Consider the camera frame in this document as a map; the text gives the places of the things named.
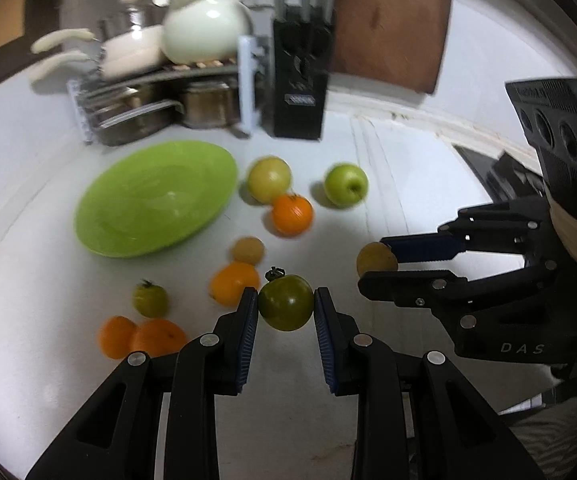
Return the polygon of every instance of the dish rack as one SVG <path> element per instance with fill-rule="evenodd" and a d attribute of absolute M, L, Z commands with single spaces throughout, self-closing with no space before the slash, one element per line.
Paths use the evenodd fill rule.
<path fill-rule="evenodd" d="M 235 124 L 235 128 L 244 134 L 251 135 L 260 127 L 262 120 L 261 106 L 255 98 L 256 79 L 258 76 L 265 83 L 268 81 L 270 68 L 268 64 L 270 41 L 265 36 L 241 36 L 238 43 L 237 59 L 226 60 L 224 62 L 214 62 L 210 64 L 195 64 L 193 66 L 164 66 L 156 72 L 133 76 L 129 79 L 116 82 L 103 82 L 95 72 L 78 78 L 72 78 L 67 82 L 68 94 L 72 101 L 78 129 L 82 140 L 86 144 L 100 142 L 108 144 L 101 139 L 113 126 L 132 122 L 144 124 L 145 117 L 153 117 L 155 112 L 159 120 L 151 120 L 148 130 L 142 135 L 136 135 L 132 140 L 137 140 L 147 135 L 151 135 L 174 122 L 168 120 L 165 110 L 172 112 L 176 110 L 180 115 L 184 113 L 184 107 L 177 99 L 162 95 L 161 99 L 134 108 L 121 110 L 108 118 L 100 115 L 99 110 L 92 110 L 87 106 L 95 100 L 104 99 L 105 96 L 112 100 L 114 92 L 121 94 L 122 89 L 134 88 L 148 84 L 164 84 L 185 80 L 191 82 L 198 79 L 211 78 L 236 78 L 238 82 L 238 100 L 240 122 Z M 124 144 L 131 140 L 116 142 L 114 144 Z"/>

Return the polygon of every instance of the stainless steel pot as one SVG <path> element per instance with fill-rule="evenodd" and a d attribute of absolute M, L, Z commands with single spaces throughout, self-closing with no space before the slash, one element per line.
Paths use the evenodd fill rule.
<path fill-rule="evenodd" d="M 166 13 L 165 9 L 152 5 L 150 0 L 120 0 L 120 4 L 124 6 L 120 12 L 98 21 L 102 41 L 159 25 Z"/>
<path fill-rule="evenodd" d="M 166 99 L 163 85 L 124 86 L 84 96 L 80 107 L 96 139 L 107 146 L 119 146 L 143 139 L 174 123 L 182 111 L 178 101 Z"/>
<path fill-rule="evenodd" d="M 223 128 L 240 120 L 235 79 L 193 81 L 182 91 L 182 123 L 189 128 Z"/>

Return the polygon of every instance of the black knife block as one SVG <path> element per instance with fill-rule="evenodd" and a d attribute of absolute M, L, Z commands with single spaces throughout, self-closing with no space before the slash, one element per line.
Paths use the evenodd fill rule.
<path fill-rule="evenodd" d="M 334 18 L 300 20 L 299 7 L 288 7 L 286 20 L 274 20 L 275 94 L 273 130 L 276 137 L 321 138 L 329 66 L 334 50 Z"/>

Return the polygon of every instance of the wooden cutting board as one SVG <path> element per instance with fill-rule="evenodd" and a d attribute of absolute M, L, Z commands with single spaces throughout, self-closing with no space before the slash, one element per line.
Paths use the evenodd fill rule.
<path fill-rule="evenodd" d="M 433 93 L 451 0 L 336 0 L 333 72 Z"/>

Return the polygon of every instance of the white pan handle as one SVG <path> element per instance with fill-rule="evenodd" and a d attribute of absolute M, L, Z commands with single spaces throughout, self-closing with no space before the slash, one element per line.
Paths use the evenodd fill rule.
<path fill-rule="evenodd" d="M 66 52 L 61 52 L 60 54 L 55 54 L 54 56 L 47 57 L 45 60 L 40 61 L 33 67 L 32 72 L 28 75 L 28 80 L 31 83 L 44 79 L 48 74 L 53 72 L 57 67 L 62 66 L 66 63 L 72 61 L 91 61 L 92 58 L 83 53 L 81 50 L 74 48 L 73 50 L 67 50 Z"/>
<path fill-rule="evenodd" d="M 88 28 L 63 28 L 61 30 L 54 30 L 33 43 L 30 46 L 30 51 L 33 54 L 46 52 L 54 46 L 70 39 L 92 41 L 95 39 L 95 34 L 93 34 Z"/>

